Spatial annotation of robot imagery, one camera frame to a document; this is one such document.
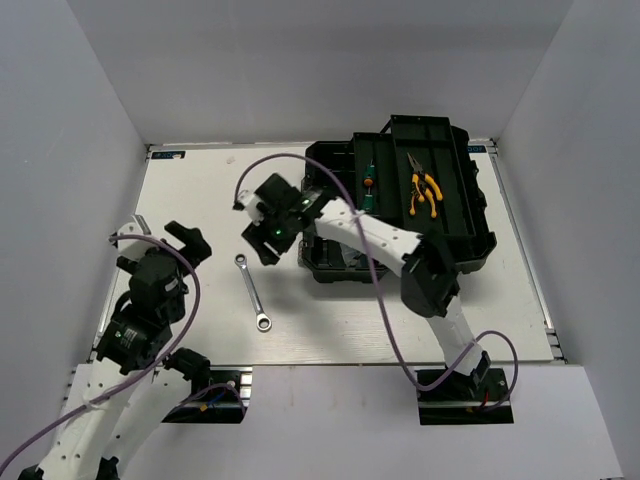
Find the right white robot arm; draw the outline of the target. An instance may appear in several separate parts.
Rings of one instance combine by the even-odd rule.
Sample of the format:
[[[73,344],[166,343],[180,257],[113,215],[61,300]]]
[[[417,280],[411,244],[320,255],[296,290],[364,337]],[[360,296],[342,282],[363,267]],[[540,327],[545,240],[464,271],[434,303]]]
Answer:
[[[486,389],[490,359],[464,316],[458,270],[438,233],[394,227],[352,211],[347,201],[323,190],[303,193],[278,174],[254,191],[240,191],[234,208],[249,215],[242,237],[264,265],[277,264],[298,234],[309,232],[355,249],[393,272],[400,280],[402,303],[431,327],[452,370],[453,390],[472,399]]]

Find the long silver combination wrench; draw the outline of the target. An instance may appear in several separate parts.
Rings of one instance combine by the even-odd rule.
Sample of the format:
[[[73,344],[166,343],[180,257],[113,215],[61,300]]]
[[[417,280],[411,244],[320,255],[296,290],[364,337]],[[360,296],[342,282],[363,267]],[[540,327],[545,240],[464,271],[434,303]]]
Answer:
[[[264,311],[264,308],[262,306],[261,300],[259,298],[258,292],[256,290],[255,284],[253,282],[253,279],[251,277],[251,274],[248,268],[246,256],[244,254],[237,254],[235,256],[234,263],[239,268],[239,271],[241,272],[241,276],[247,288],[250,302],[256,316],[257,330],[261,333],[269,332],[272,328],[272,321]]]

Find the black plastic toolbox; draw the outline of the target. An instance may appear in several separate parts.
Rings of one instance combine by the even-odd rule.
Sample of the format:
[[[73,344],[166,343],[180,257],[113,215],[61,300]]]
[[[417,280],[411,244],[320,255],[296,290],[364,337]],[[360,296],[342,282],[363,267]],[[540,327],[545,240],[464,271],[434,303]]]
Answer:
[[[337,193],[331,180],[337,177],[362,211],[371,189],[375,206],[367,214],[403,230],[439,232],[458,270],[473,273],[485,265],[497,239],[486,219],[469,140],[468,132],[446,117],[393,115],[378,133],[311,144],[306,156],[326,169],[306,166],[302,187]],[[371,161],[375,184],[366,188],[363,177]]]

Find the green orange stubby screwdriver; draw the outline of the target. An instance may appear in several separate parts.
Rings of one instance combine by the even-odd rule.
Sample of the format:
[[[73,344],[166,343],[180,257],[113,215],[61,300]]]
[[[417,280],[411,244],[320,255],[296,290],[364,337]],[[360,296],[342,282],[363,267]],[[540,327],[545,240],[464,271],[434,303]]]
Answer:
[[[364,172],[363,185],[366,188],[371,188],[375,184],[375,164],[371,161]]]

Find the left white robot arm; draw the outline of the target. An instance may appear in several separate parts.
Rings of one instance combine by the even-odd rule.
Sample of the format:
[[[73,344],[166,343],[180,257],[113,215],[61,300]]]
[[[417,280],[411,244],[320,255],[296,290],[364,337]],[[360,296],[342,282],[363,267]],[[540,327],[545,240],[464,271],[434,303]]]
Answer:
[[[176,221],[165,231],[182,242],[177,249],[149,234],[140,216],[110,237],[116,265],[128,273],[129,288],[117,300],[96,347],[83,401],[36,433],[61,430],[49,453],[24,469],[23,479],[117,479],[169,410],[186,395],[205,396],[211,387],[208,360],[181,347],[175,323],[192,326],[197,311],[185,297],[196,268],[212,254],[197,228]]]

